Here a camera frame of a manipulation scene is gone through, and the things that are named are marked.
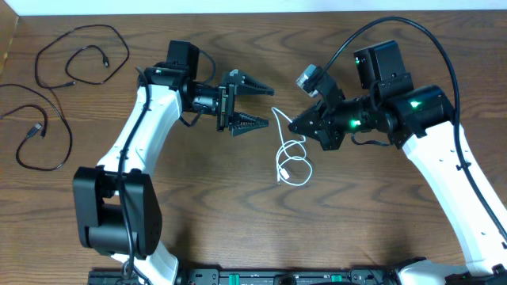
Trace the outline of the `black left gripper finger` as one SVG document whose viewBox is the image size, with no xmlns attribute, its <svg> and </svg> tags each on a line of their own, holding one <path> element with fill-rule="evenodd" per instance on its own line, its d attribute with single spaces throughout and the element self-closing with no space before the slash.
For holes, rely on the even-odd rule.
<svg viewBox="0 0 507 285">
<path fill-rule="evenodd" d="M 268 127 L 269 121 L 260 117 L 251 116 L 244 112 L 234 112 L 229 123 L 229 130 L 233 137 L 249 131 Z"/>
<path fill-rule="evenodd" d="M 273 96 L 273 88 L 251 77 L 242 70 L 234 69 L 228 73 L 228 82 L 234 86 L 236 95 L 269 95 Z"/>
</svg>

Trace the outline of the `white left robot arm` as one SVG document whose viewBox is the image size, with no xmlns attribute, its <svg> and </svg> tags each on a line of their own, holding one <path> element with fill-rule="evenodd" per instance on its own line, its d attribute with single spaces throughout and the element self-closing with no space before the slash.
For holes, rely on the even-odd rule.
<svg viewBox="0 0 507 285">
<path fill-rule="evenodd" d="M 234 109 L 240 95 L 269 95 L 273 88 L 247 73 L 226 72 L 218 86 L 198 82 L 199 57 L 187 41 L 170 41 L 166 60 L 139 71 L 137 98 L 118 139 L 93 168 L 73 179 L 82 246 L 122 263 L 117 283 L 179 284 L 179 261 L 161 242 L 162 212 L 151 177 L 171 127 L 185 112 L 214 116 L 217 131 L 237 136 L 268 120 Z"/>
</svg>

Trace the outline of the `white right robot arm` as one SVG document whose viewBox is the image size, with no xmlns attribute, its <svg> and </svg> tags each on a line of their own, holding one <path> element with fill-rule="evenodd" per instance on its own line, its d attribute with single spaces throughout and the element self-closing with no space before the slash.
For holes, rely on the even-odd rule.
<svg viewBox="0 0 507 285">
<path fill-rule="evenodd" d="M 400 284 L 503 284 L 506 281 L 506 209 L 471 153 L 444 91 L 415 88 L 393 40 L 354 54 L 367 94 L 346 99 L 319 66 L 310 65 L 298 86 L 316 103 L 296 117 L 290 131 L 336 150 L 347 134 L 377 130 L 404 152 L 428 182 L 463 251 L 462 266 L 415 259 L 400 264 Z"/>
</svg>

